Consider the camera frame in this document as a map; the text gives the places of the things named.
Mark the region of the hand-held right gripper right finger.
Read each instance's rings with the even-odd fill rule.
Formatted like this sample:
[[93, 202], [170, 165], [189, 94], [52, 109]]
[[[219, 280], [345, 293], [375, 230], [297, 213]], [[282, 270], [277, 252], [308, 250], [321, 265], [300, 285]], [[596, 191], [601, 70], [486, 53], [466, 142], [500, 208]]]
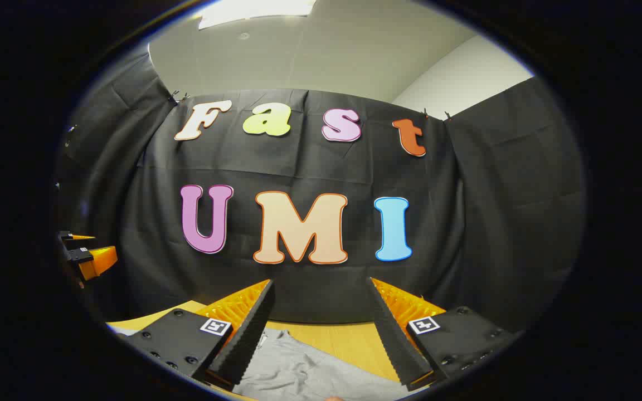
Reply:
[[367, 289], [383, 348], [410, 391], [484, 365], [520, 335], [469, 307], [445, 310], [374, 277], [367, 277]]

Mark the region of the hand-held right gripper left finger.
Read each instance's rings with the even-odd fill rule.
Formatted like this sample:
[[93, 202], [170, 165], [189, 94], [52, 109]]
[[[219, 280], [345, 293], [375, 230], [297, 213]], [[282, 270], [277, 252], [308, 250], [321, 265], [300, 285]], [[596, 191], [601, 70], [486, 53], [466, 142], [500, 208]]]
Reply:
[[273, 280], [199, 311], [175, 308], [125, 342], [169, 370], [232, 390], [247, 371], [275, 301]]

